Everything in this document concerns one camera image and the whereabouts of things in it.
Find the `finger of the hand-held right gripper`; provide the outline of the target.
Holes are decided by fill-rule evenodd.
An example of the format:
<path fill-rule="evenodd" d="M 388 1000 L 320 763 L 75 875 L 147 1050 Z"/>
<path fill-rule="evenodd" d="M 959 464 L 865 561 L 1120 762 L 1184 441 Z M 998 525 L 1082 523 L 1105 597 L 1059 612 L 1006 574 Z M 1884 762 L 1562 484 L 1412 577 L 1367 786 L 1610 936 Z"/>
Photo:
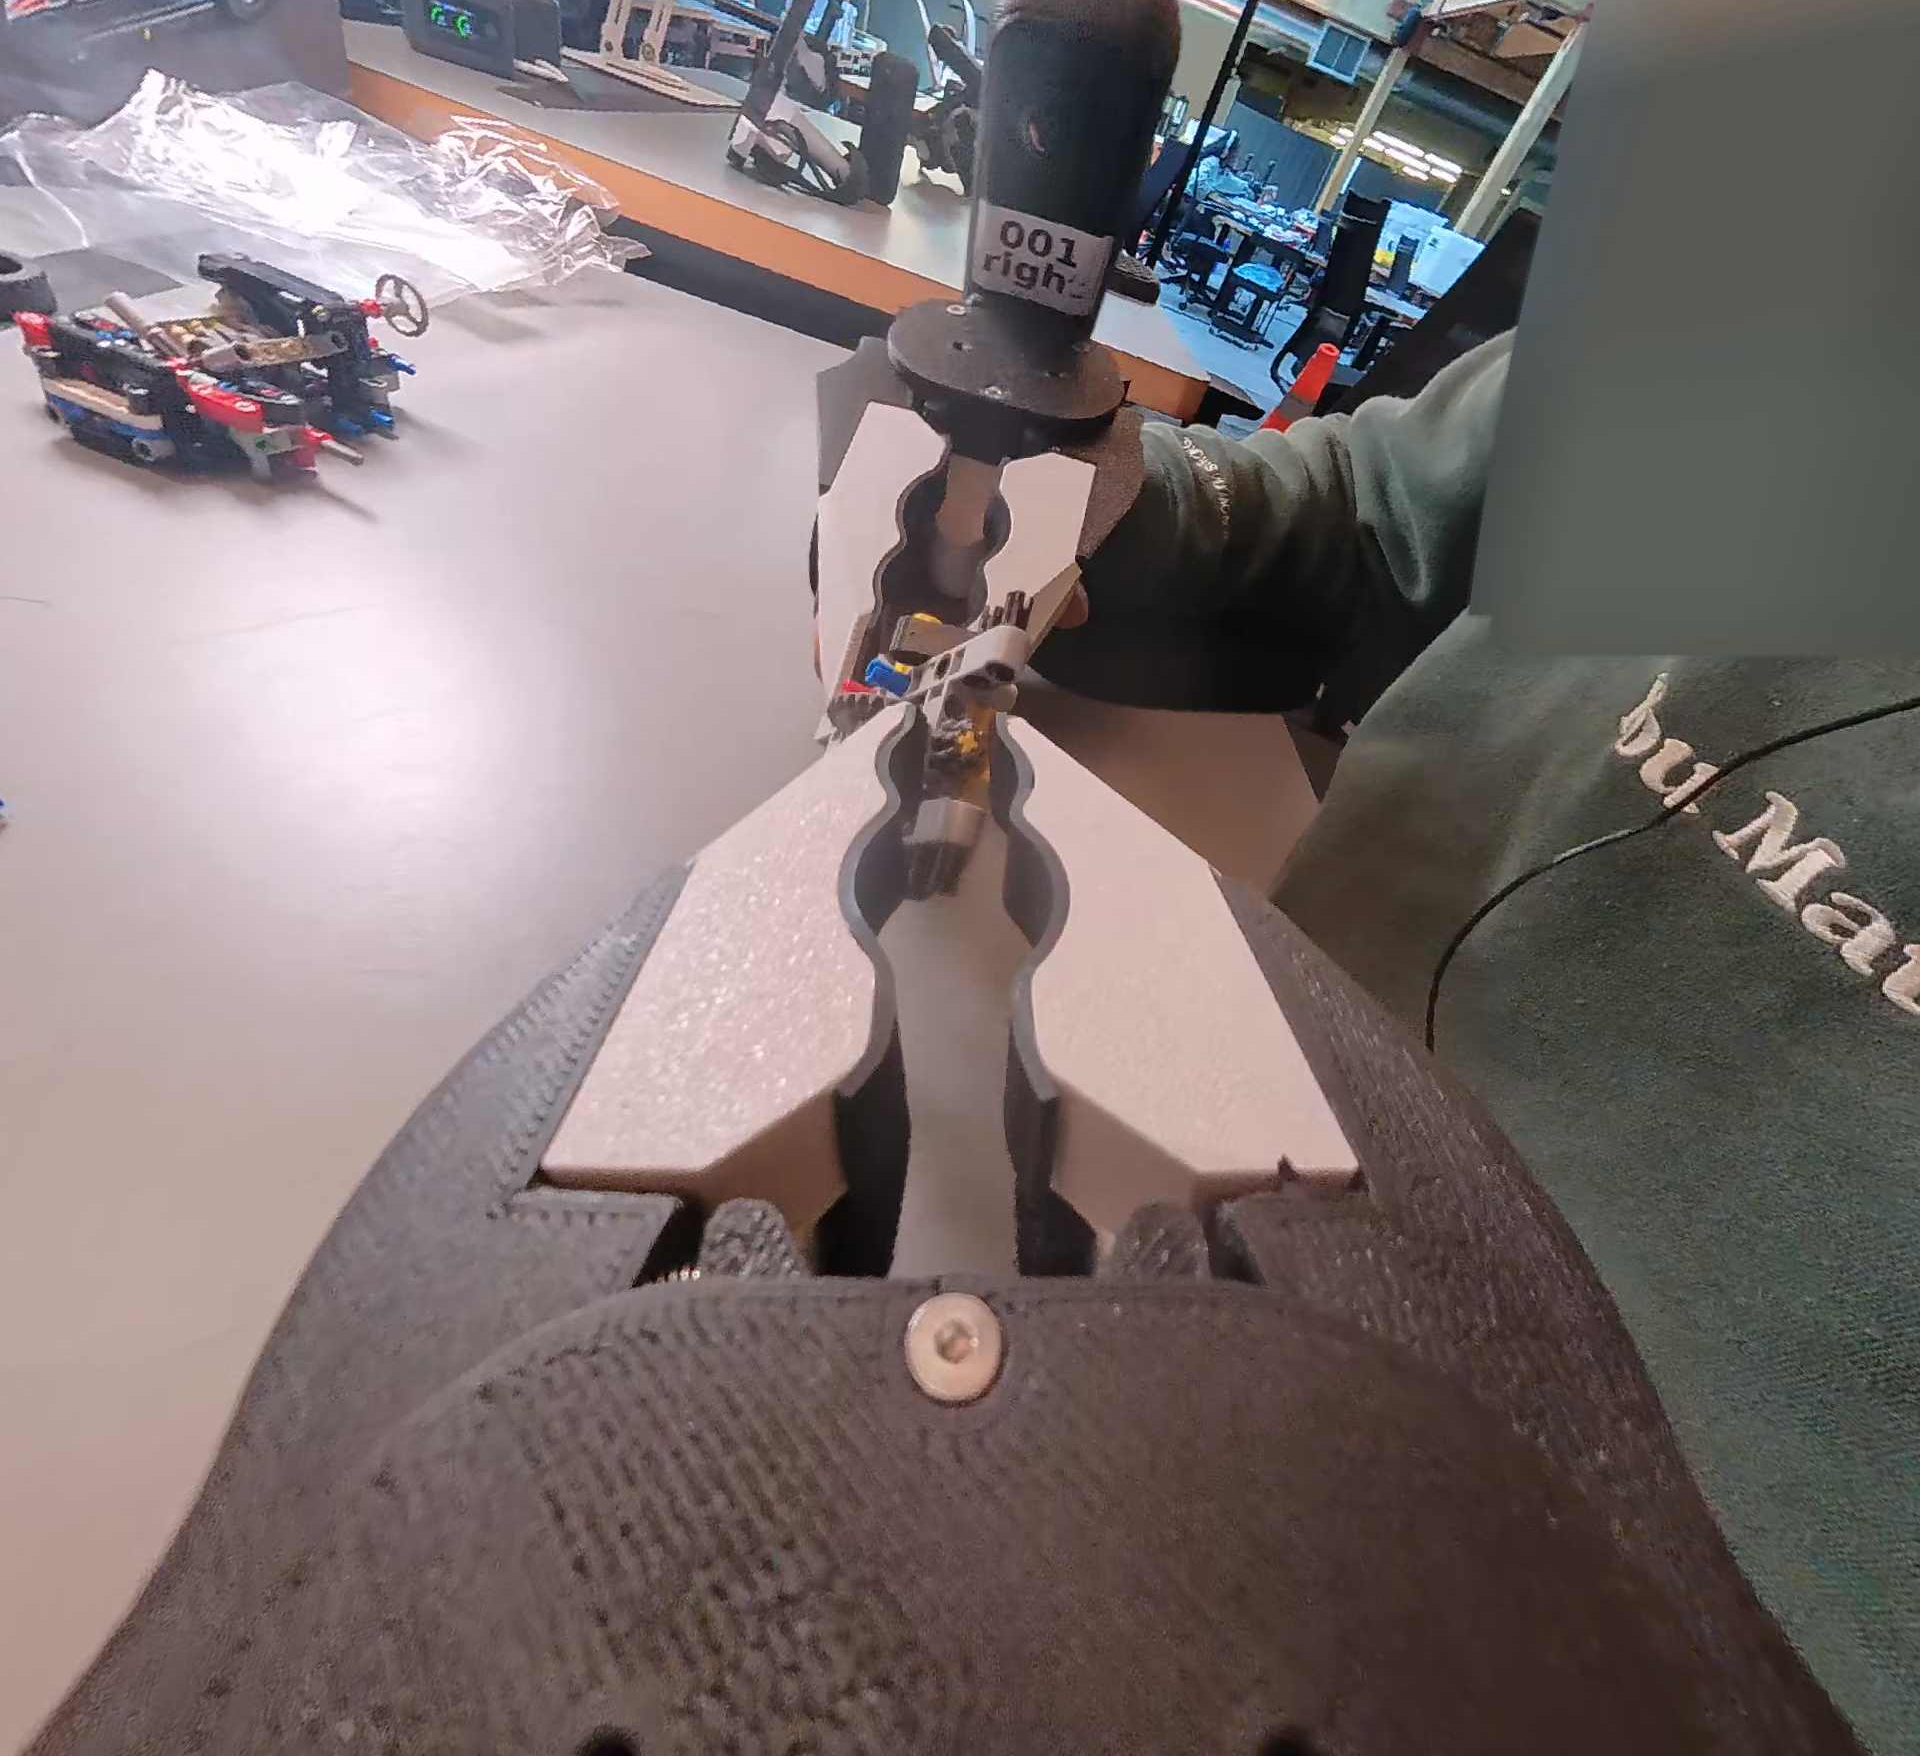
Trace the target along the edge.
<path fill-rule="evenodd" d="M 974 654 L 1031 654 L 1079 582 L 1095 468 L 1069 453 L 1008 460 L 988 508 Z"/>
<path fill-rule="evenodd" d="M 884 578 L 905 547 L 904 508 L 928 476 L 944 474 L 945 436 L 914 411 L 868 404 L 814 517 L 814 638 L 823 716 L 814 742 L 840 729 L 840 689 L 864 681 L 897 612 Z"/>

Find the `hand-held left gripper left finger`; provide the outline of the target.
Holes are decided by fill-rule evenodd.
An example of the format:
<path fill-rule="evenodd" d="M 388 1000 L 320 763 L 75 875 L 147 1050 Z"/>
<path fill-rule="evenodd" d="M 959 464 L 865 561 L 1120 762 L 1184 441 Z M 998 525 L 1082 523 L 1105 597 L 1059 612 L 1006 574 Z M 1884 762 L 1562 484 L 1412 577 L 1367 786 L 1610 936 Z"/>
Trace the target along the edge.
<path fill-rule="evenodd" d="M 686 865 L 541 1154 L 559 1190 L 901 1214 L 909 1117 L 880 947 L 919 716 L 890 706 Z"/>

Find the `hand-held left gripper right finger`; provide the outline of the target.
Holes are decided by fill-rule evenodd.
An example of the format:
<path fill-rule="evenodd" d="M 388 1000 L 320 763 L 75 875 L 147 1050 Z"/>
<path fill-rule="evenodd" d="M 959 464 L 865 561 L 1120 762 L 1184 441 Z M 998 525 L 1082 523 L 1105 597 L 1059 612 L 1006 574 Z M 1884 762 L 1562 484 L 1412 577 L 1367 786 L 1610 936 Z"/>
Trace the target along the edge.
<path fill-rule="evenodd" d="M 1355 1148 L 1268 980 L 1243 893 L 1025 718 L 1001 722 L 1018 1198 L 1123 1227 L 1283 1181 L 1344 1190 Z"/>

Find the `small grey lego differential assembly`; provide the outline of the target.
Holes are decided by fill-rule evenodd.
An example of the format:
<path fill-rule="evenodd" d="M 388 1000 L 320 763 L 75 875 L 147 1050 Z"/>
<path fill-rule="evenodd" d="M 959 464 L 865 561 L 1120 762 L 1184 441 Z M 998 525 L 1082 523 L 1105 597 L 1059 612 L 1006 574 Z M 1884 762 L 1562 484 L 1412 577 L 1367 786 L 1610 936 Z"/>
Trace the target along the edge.
<path fill-rule="evenodd" d="M 884 706 L 909 704 L 922 718 L 922 775 L 904 875 L 914 900 L 956 893 L 988 815 L 998 716 L 1018 704 L 1018 675 L 1033 635 L 1033 600 L 1012 590 L 972 625 L 904 617 L 892 647 L 844 675 L 828 699 L 828 734 L 848 736 Z"/>

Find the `person's right forearm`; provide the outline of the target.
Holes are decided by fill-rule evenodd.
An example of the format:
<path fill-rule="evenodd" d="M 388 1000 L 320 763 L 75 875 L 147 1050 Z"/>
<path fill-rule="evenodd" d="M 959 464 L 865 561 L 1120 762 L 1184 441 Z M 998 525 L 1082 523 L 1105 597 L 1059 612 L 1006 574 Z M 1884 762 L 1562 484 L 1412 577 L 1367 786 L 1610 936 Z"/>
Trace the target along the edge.
<path fill-rule="evenodd" d="M 1139 497 L 1036 672 L 1120 706 L 1367 712 L 1469 608 L 1516 336 L 1291 431 L 1144 426 Z"/>

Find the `black lego car chassis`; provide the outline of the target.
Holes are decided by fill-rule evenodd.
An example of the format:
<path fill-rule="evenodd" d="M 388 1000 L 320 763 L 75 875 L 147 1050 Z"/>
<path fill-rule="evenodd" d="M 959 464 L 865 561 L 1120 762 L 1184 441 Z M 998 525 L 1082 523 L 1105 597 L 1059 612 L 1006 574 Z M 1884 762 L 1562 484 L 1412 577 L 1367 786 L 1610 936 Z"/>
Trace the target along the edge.
<path fill-rule="evenodd" d="M 316 476 L 325 456 L 363 464 L 363 438 L 397 431 L 412 364 L 377 334 L 417 342 L 424 295 L 382 275 L 370 295 L 311 283 L 241 255 L 203 255 L 213 303 L 156 316 L 122 295 L 76 310 L 18 310 L 45 414 L 72 438 L 190 476 Z"/>

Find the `black cylinder grip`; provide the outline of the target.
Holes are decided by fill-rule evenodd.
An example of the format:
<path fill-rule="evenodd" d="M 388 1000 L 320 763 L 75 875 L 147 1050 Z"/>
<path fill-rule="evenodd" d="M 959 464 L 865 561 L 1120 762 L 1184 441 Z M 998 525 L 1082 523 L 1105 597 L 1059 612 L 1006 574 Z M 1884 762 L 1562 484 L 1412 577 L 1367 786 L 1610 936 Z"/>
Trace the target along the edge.
<path fill-rule="evenodd" d="M 864 162 L 864 196 L 890 208 L 901 192 L 905 146 L 918 121 L 918 66 L 890 48 L 868 68 L 858 158 Z"/>

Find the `orange traffic cone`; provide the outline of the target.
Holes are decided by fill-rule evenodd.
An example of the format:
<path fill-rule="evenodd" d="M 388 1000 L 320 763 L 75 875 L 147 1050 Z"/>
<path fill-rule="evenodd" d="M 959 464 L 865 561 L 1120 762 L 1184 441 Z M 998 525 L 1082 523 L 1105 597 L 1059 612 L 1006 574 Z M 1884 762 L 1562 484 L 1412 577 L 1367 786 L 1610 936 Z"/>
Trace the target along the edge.
<path fill-rule="evenodd" d="M 1268 411 L 1258 429 L 1288 431 L 1291 426 L 1310 420 L 1335 369 L 1340 369 L 1340 346 L 1332 342 L 1320 346 L 1300 369 L 1284 397 L 1273 404 L 1273 411 Z"/>

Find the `black and white gadget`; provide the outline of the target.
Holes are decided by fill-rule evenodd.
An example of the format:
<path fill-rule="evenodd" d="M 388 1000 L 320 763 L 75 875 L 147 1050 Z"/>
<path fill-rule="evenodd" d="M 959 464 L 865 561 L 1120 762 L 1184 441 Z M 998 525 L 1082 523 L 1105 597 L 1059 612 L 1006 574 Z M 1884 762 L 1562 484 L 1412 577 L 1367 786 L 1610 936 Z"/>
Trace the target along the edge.
<path fill-rule="evenodd" d="M 865 159 L 811 121 L 811 112 L 828 112 L 847 91 L 828 44 L 838 9 L 840 0 L 786 4 L 770 45 L 754 56 L 727 158 L 764 186 L 858 206 L 868 199 Z"/>

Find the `wooden workbench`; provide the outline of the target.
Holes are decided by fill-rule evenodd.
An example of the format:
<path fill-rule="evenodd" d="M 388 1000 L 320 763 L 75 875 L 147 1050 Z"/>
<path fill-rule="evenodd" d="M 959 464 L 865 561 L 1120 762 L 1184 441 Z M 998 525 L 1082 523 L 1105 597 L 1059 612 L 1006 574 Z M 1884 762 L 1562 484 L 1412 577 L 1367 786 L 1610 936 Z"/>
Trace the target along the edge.
<path fill-rule="evenodd" d="M 382 22 L 348 22 L 344 52 L 350 99 L 400 132 L 437 141 L 489 118 L 602 186 L 652 250 L 643 280 L 840 347 L 884 336 L 905 306 L 959 300 L 972 206 L 945 186 L 838 208 L 731 172 L 731 112 L 580 108 L 555 84 L 431 59 Z"/>

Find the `person's green sweatshirt torso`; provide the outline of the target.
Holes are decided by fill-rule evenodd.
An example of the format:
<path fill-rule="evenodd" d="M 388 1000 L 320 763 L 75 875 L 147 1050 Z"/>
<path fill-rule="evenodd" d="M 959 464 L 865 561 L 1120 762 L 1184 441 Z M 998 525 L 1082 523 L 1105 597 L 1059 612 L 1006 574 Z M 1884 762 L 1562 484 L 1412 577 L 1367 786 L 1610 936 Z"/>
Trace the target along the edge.
<path fill-rule="evenodd" d="M 1523 1151 L 1763 1606 L 1916 1751 L 1914 662 L 1526 659 L 1462 617 L 1276 900 Z"/>

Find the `clear plastic bag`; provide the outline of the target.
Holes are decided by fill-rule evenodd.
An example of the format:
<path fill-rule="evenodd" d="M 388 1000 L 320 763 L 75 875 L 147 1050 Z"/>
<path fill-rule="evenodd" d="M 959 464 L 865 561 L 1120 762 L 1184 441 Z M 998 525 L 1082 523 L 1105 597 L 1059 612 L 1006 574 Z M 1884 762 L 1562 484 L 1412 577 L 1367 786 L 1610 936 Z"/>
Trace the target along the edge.
<path fill-rule="evenodd" d="M 649 256 L 602 186 L 501 121 L 419 141 L 298 84 L 210 95 L 152 71 L 92 129 L 8 122 L 4 182 L 80 249 L 170 280 L 240 255 L 357 295 L 402 276 L 439 306 Z"/>

